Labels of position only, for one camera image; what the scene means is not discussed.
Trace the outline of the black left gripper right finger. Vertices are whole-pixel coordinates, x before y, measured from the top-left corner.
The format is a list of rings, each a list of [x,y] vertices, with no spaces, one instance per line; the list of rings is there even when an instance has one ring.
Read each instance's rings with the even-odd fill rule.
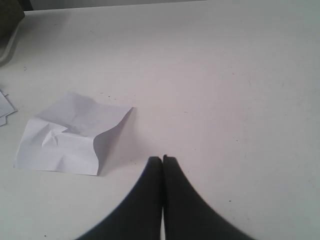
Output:
[[[251,240],[197,193],[177,159],[163,156],[163,217],[167,240]]]

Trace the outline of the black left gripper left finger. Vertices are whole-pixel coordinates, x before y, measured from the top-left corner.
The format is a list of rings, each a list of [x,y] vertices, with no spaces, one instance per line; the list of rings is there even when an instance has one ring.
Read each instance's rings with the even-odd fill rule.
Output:
[[[163,208],[163,163],[148,159],[138,181],[122,202],[81,240],[159,240]]]

